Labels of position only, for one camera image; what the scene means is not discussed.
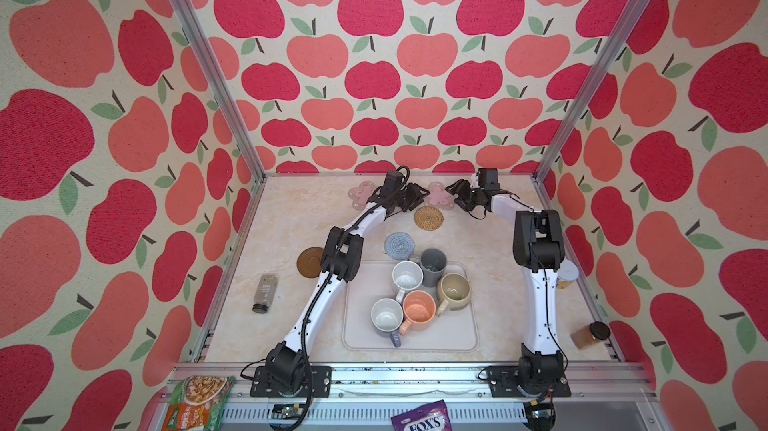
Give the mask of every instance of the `beige countertop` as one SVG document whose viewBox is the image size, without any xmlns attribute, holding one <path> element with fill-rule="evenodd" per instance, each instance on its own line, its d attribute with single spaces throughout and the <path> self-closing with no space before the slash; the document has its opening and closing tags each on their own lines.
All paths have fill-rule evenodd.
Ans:
<svg viewBox="0 0 768 431">
<path fill-rule="evenodd" d="M 437 181 L 449 185 L 462 176 L 412 176 L 426 187 Z M 323 247 L 332 226 L 350 223 L 359 212 L 347 192 L 369 180 L 380 185 L 383 177 L 270 176 L 248 234 L 234 280 L 216 324 L 206 362 L 250 362 L 283 340 L 309 299 L 316 279 L 296 270 L 296 259 L 308 247 Z M 500 176 L 502 188 L 533 206 L 541 206 L 528 176 Z M 332 304 L 312 351 L 312 361 L 507 361 L 520 356 L 520 343 L 528 329 L 528 297 L 524 275 L 512 256 L 512 226 L 488 213 L 483 221 L 472 219 L 458 206 L 442 212 L 436 231 L 416 226 L 413 213 L 392 216 L 376 227 L 362 251 L 363 261 L 391 261 L 383 252 L 389 234 L 403 231 L 416 242 L 416 253 L 428 247 L 446 252 L 449 261 L 462 263 L 472 283 L 472 300 L 478 346 L 470 352 L 359 351 L 342 342 L 346 289 Z M 251 311 L 254 292 L 263 273 L 278 277 L 277 292 L 268 313 Z M 577 349 L 570 334 L 591 316 L 578 286 L 557 291 L 560 345 L 574 360 L 610 359 L 605 346 Z"/>
</svg>

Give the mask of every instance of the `purple candy bag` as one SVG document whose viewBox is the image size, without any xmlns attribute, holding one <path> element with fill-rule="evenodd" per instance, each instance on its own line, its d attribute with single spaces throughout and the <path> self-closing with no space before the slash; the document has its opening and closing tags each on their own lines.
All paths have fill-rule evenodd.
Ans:
<svg viewBox="0 0 768 431">
<path fill-rule="evenodd" d="M 442 399 L 392 417 L 395 431 L 451 431 L 448 407 Z"/>
</svg>

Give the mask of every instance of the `purple mug handle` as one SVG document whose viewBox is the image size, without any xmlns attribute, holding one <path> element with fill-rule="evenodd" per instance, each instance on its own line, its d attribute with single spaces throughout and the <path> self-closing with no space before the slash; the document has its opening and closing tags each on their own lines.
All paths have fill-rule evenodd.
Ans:
<svg viewBox="0 0 768 431">
<path fill-rule="evenodd" d="M 402 344 L 400 342 L 400 333 L 398 333 L 398 330 L 394 330 L 391 333 L 389 333 L 389 339 L 392 340 L 392 344 L 395 345 L 395 347 L 400 347 Z"/>
</svg>

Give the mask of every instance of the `patterned wall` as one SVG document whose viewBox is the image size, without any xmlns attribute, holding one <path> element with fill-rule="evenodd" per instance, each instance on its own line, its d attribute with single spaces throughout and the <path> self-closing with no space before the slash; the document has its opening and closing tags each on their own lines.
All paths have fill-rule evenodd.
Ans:
<svg viewBox="0 0 768 431">
<path fill-rule="evenodd" d="M 0 430 L 145 429 L 253 180 L 168 0 L 0 0 L 0 23 Z"/>
<path fill-rule="evenodd" d="M 239 54 L 224 74 L 267 170 L 529 171 L 626 2 L 210 0 L 198 16 Z M 617 92 L 606 79 L 595 109 Z"/>
<path fill-rule="evenodd" d="M 676 431 L 768 429 L 768 0 L 654 2 L 662 38 L 611 66 L 554 203 Z"/>
</svg>

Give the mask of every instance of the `mug handle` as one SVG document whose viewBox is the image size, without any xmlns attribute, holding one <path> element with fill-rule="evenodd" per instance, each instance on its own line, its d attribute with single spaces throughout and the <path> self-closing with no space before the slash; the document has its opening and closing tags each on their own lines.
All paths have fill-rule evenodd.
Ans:
<svg viewBox="0 0 768 431">
<path fill-rule="evenodd" d="M 403 324 L 400 326 L 400 335 L 401 335 L 401 336 L 406 336 L 406 335 L 408 334 L 408 330 L 410 330 L 410 329 L 411 329 L 411 324 L 412 324 L 412 323 L 411 323 L 411 320 L 406 320 L 406 322 L 405 322 L 405 323 L 403 323 Z"/>
<path fill-rule="evenodd" d="M 448 300 L 440 301 L 440 306 L 438 306 L 437 311 L 435 311 L 435 316 L 440 316 L 447 308 Z"/>
<path fill-rule="evenodd" d="M 397 332 L 397 330 L 394 330 L 391 333 L 389 333 L 389 339 L 392 340 L 392 344 L 394 344 L 395 347 L 400 347 L 402 344 L 400 342 L 400 334 Z"/>
</svg>

